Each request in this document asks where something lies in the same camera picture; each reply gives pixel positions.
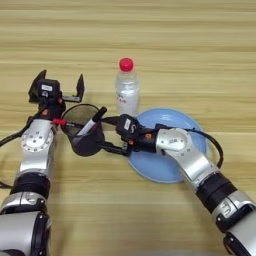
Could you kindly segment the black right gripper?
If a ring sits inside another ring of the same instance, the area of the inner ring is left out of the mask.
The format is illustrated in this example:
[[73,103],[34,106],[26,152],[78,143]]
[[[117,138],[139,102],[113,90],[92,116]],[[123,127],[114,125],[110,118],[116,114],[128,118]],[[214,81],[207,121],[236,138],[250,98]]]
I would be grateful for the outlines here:
[[[102,118],[101,121],[107,124],[117,124],[119,119],[120,116],[111,116]],[[156,135],[157,131],[154,129],[141,129],[135,138],[129,139],[128,143],[124,142],[121,147],[107,141],[98,142],[98,146],[109,153],[123,156],[129,156],[131,154],[131,149],[136,152],[143,151],[155,153]]]

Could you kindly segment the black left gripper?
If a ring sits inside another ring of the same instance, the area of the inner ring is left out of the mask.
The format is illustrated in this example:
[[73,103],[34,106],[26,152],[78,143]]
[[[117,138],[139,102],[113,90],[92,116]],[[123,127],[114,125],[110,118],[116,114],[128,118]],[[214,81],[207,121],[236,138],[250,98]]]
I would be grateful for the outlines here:
[[33,80],[29,89],[29,102],[39,103],[39,119],[53,120],[60,118],[66,110],[66,102],[81,102],[85,92],[85,84],[83,75],[80,75],[77,85],[76,94],[71,96],[63,96],[62,98],[46,98],[43,95],[43,84],[45,82],[46,70],[41,71]]

